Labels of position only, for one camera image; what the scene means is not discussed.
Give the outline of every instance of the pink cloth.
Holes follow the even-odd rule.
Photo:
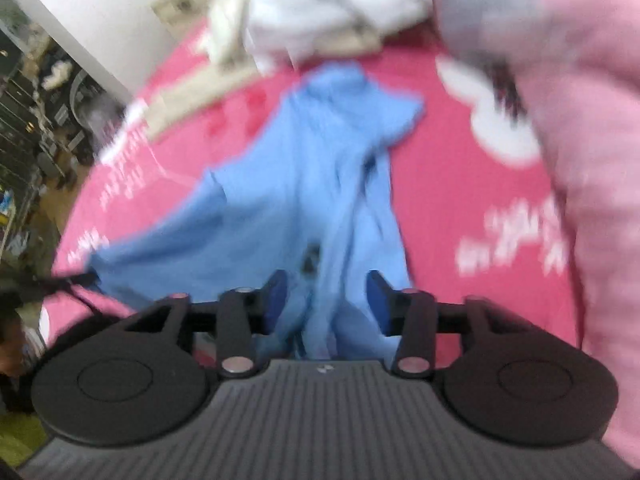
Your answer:
[[[159,69],[142,92],[144,98],[204,61],[191,53],[191,43],[193,38]],[[493,102],[484,109],[490,86],[460,76],[462,69],[451,65],[441,49],[387,48],[362,63],[383,85],[419,92],[428,107],[414,133],[392,152],[393,206],[415,284],[443,301],[487,296],[575,344],[568,251],[537,146],[526,139],[522,148],[516,139],[516,155],[492,150],[500,137],[485,138],[494,131],[486,129],[486,121],[476,125],[481,134],[471,125],[472,117],[486,113],[489,126],[502,120]],[[437,70],[437,64],[445,68]],[[447,89],[440,78],[445,73]],[[284,71],[252,84],[155,144],[146,141],[143,124],[127,127],[120,151],[97,165],[85,183],[54,270],[78,270],[91,248],[139,232],[166,215],[206,167],[241,155],[280,95],[299,79]],[[465,102],[449,94],[459,93],[459,80],[472,90]],[[92,300],[106,310],[128,312],[114,301],[96,295]],[[69,298],[53,298],[46,309],[49,340],[85,313]],[[451,360],[451,339],[438,350],[441,362]]]
[[[451,48],[514,68],[575,231],[582,347],[620,388],[605,442],[640,466],[640,0],[436,2]]]

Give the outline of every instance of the blue shirt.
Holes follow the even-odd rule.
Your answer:
[[[138,309],[174,292],[212,301],[283,269],[288,298],[263,352],[302,330],[309,358],[388,358],[398,342],[377,327],[366,275],[376,269],[395,288],[411,285],[387,149],[421,112],[419,98],[381,89],[356,63],[323,66],[171,216],[92,255],[100,290]],[[312,247],[319,261],[309,276]]]

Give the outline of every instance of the white cloth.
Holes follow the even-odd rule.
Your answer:
[[[382,38],[411,27],[431,8],[431,0],[213,0],[204,47],[217,64],[244,46],[259,68],[341,56],[345,44],[351,56],[379,47],[372,33]]]

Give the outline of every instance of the floor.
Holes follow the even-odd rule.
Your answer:
[[[76,202],[76,198],[82,189],[82,184],[89,174],[90,168],[79,166],[76,170],[78,181],[71,189],[56,189],[55,183],[47,183],[47,192],[40,199],[40,210],[56,225],[62,234],[65,231],[66,221]]]

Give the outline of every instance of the beige fabric strap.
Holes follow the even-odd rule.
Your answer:
[[[380,52],[382,38],[371,28],[347,28],[326,33],[314,46],[319,57],[357,57]]]
[[[219,101],[227,93],[242,88],[260,77],[252,60],[229,68],[207,64],[162,90],[145,112],[146,138],[156,140],[175,123]]]

